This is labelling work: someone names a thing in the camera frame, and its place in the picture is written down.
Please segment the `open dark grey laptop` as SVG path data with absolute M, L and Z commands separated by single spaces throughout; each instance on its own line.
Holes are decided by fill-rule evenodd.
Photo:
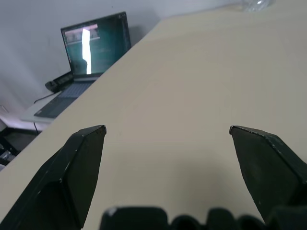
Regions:
M 56 118 L 131 48 L 126 12 L 61 28 L 73 82 L 35 113 Z

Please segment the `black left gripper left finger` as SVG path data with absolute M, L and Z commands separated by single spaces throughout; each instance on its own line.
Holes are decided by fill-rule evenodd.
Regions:
M 97 185 L 106 126 L 72 134 L 36 172 L 0 230 L 81 230 Z

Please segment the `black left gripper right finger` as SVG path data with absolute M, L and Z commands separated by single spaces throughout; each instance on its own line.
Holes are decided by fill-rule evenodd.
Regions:
M 278 208 L 304 213 L 307 221 L 307 163 L 277 135 L 231 126 L 237 159 L 246 187 L 263 220 Z

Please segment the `white side table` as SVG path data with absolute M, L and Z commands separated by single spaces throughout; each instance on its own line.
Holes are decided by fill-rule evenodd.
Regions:
M 19 119 L 21 121 L 31 122 L 31 123 L 44 123 L 44 124 L 52 123 L 54 118 L 37 117 L 35 116 L 35 113 L 41 110 L 45 105 L 47 105 L 51 100 L 53 100 L 59 94 L 60 92 L 55 94 L 50 94 L 43 98 L 37 99 L 33 105 L 31 105 L 26 111 L 24 111 L 19 116 Z

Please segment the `clear plastic object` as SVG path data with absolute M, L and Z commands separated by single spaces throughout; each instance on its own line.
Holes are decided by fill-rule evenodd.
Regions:
M 241 6 L 244 12 L 258 12 L 274 4 L 276 0 L 242 0 Z

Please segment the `black power strip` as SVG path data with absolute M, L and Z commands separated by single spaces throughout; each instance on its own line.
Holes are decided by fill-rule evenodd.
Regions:
M 62 91 L 65 87 L 70 85 L 73 82 L 73 76 L 71 72 L 63 74 L 54 80 L 48 81 L 45 84 L 45 87 L 52 93 L 57 93 Z

